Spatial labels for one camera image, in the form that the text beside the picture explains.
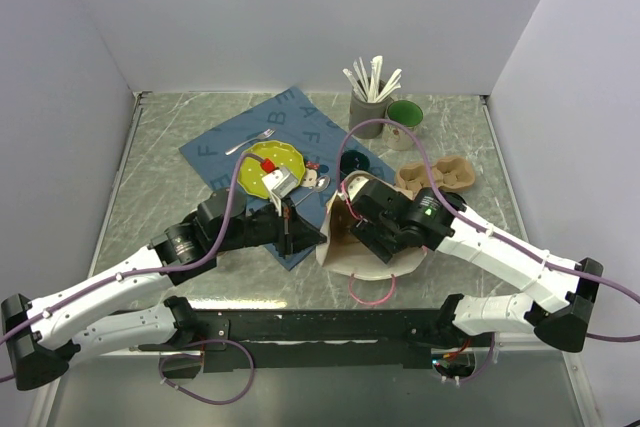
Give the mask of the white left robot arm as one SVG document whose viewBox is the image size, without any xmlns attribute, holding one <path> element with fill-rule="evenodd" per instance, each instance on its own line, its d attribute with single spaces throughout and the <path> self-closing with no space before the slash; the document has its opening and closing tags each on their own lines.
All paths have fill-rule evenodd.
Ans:
<svg viewBox="0 0 640 427">
<path fill-rule="evenodd" d="M 9 378 L 18 390 L 28 391 L 104 353 L 134 346 L 188 348 L 201 327 L 185 298 L 171 296 L 134 312 L 124 312 L 124 306 L 215 268 L 220 252 L 272 245 L 286 258 L 326 240 L 290 198 L 253 210 L 243 193 L 218 190 L 104 272 L 46 297 L 5 299 L 1 342 L 12 367 Z"/>
</svg>

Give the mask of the kraft paper cakes bag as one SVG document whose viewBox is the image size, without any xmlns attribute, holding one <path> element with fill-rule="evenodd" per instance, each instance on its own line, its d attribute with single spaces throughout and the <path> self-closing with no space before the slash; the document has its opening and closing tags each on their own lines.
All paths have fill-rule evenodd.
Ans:
<svg viewBox="0 0 640 427">
<path fill-rule="evenodd" d="M 356 218 L 352 215 L 351 204 L 345 199 L 345 179 L 325 204 L 325 217 L 320 231 L 326 235 L 327 242 L 316 247 L 316 261 L 325 270 L 348 278 L 349 295 L 357 303 L 370 307 L 382 305 L 394 295 L 397 279 L 414 272 L 425 260 L 427 248 L 409 248 L 396 254 L 388 264 L 378 259 L 349 232 Z M 383 297 L 364 300 L 353 291 L 355 280 L 390 280 L 391 284 Z"/>
</svg>

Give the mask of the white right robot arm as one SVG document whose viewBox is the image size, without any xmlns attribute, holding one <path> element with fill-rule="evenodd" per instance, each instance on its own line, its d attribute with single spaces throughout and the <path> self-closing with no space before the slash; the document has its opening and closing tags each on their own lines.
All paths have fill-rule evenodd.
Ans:
<svg viewBox="0 0 640 427">
<path fill-rule="evenodd" d="M 482 218 L 459 195 L 436 195 L 429 187 L 409 199 L 378 179 L 358 176 L 346 199 L 356 217 L 351 233 L 384 263 L 427 249 L 465 260 L 516 288 L 503 296 L 448 296 L 436 325 L 444 343 L 523 333 L 564 352 L 582 351 L 603 273 L 599 262 L 538 249 Z"/>
</svg>

